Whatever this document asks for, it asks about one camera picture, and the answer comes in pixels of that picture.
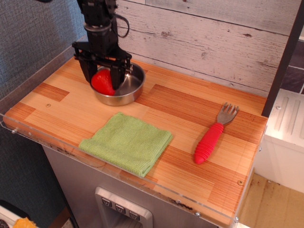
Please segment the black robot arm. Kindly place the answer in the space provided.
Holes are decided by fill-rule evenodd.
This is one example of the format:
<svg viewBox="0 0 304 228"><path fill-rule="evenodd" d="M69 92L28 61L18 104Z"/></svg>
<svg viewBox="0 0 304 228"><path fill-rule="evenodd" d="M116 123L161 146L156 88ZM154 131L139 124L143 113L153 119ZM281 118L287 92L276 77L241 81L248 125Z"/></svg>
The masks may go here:
<svg viewBox="0 0 304 228"><path fill-rule="evenodd" d="M115 13L115 0L79 0L84 16L87 42L74 42L75 59L88 82L97 73L97 66L110 69L113 88L124 81L126 71L131 70L132 55L122 50L118 41L128 35L130 25L126 18Z"/></svg>

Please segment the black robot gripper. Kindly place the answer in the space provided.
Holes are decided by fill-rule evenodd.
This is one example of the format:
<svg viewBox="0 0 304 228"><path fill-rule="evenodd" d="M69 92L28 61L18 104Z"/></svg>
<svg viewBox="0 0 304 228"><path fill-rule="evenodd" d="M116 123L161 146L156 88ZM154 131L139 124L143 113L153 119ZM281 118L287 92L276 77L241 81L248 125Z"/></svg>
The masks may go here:
<svg viewBox="0 0 304 228"><path fill-rule="evenodd" d="M125 72L132 71L132 55L119 47L116 26L85 26L85 29L88 41L74 42L72 47L86 81L91 83L98 65L105 66L110 68L112 86L117 90L124 82Z"/></svg>

